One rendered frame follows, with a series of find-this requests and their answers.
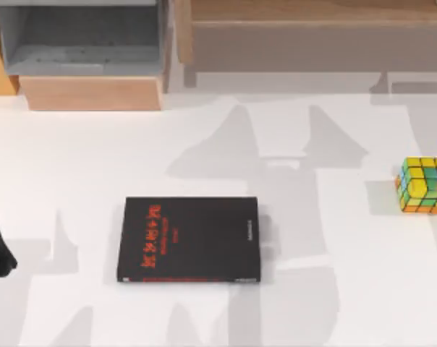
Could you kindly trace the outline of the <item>pale wooden drawer front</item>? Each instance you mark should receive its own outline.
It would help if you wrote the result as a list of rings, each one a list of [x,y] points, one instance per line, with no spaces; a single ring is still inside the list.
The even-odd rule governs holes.
[[[161,77],[21,76],[20,86],[34,111],[159,111]]]

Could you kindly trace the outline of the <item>black book with red lettering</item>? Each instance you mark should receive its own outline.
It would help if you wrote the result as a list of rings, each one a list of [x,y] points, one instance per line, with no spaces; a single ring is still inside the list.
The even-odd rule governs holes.
[[[128,197],[120,283],[258,283],[256,197]]]

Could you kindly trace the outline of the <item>multicoloured puzzle cube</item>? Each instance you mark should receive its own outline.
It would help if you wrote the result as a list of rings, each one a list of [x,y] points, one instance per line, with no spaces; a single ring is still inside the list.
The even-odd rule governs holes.
[[[437,157],[406,157],[394,185],[403,213],[437,215]]]

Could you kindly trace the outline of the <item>wooden open shelf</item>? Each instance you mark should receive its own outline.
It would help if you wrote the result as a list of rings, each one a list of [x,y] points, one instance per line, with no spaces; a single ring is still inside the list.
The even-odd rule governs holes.
[[[173,2],[189,86],[200,72],[437,72],[436,0]]]

